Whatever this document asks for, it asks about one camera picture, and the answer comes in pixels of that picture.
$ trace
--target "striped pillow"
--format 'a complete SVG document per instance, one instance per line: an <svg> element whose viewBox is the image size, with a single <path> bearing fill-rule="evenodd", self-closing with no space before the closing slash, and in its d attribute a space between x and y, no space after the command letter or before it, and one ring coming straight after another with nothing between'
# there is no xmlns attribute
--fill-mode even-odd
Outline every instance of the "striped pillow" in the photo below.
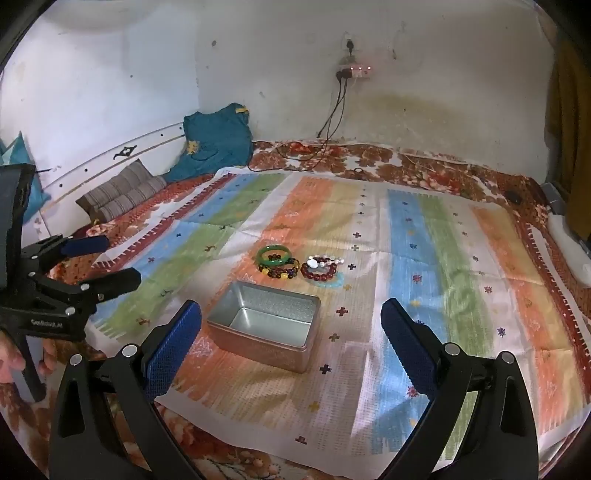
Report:
<svg viewBox="0 0 591 480"><path fill-rule="evenodd" d="M117 197L115 200L107 203L104 207L98 210L91 210L89 212L91 220L98 220L100 223L110 222L113 218L129 212L132 208L137 207L140 203L152 198L160 190L166 186L166 180L162 175L152 177L136 189L130 190Z"/></svg>
<svg viewBox="0 0 591 480"><path fill-rule="evenodd" d="M104 182L80 197L76 200L76 203L86 213L90 214L91 209L98 210L104 207L107 203L128 193L151 178L152 174L146 170L143 163L136 160L127 165L118 175L109 181Z"/></svg>

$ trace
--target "jade bangle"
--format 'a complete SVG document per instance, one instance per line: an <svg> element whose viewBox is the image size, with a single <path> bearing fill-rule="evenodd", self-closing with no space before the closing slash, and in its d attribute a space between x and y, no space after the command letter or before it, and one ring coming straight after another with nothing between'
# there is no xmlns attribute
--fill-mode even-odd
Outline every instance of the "jade bangle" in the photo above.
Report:
<svg viewBox="0 0 591 480"><path fill-rule="evenodd" d="M285 252L287 255L280 258L279 260L269 260L268 258L263 258L263 254L273 250ZM291 252L287 247L284 247L283 245L268 245L267 247L261 248L258 251L256 254L256 263L259 265L264 265L265 267L278 267L279 265L285 265L285 263L287 263L290 258Z"/></svg>

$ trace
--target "white wall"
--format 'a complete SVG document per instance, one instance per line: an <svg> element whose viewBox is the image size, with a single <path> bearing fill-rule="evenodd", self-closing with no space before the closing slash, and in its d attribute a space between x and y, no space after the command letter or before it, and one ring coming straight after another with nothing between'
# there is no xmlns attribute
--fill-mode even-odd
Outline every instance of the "white wall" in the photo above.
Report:
<svg viewBox="0 0 591 480"><path fill-rule="evenodd" d="M199 108L194 2L57 0L0 83L0 138L22 130L47 185Z"/></svg>
<svg viewBox="0 0 591 480"><path fill-rule="evenodd" d="M22 129L40 168L69 169L234 101L257 138L314 137L346 31L375 76L337 136L544 179L553 55L520 0L59 0L6 70L0 137Z"/></svg>

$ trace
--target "open tin box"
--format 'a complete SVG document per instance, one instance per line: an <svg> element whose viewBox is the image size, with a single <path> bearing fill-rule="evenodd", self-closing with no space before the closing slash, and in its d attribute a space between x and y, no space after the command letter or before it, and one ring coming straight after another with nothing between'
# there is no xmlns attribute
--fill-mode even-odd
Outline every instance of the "open tin box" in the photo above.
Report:
<svg viewBox="0 0 591 480"><path fill-rule="evenodd" d="M222 350L302 373L318 332L319 310L318 297L234 281L207 322Z"/></svg>

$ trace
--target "power strip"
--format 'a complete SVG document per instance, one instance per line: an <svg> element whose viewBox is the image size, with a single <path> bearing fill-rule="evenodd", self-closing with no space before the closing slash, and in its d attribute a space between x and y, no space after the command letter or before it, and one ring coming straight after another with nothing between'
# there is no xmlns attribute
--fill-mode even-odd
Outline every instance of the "power strip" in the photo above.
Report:
<svg viewBox="0 0 591 480"><path fill-rule="evenodd" d="M374 69L370 65L364 63L348 63L347 65L339 65L337 71L341 71L349 67L351 69L351 77L354 79L368 79L371 78Z"/></svg>

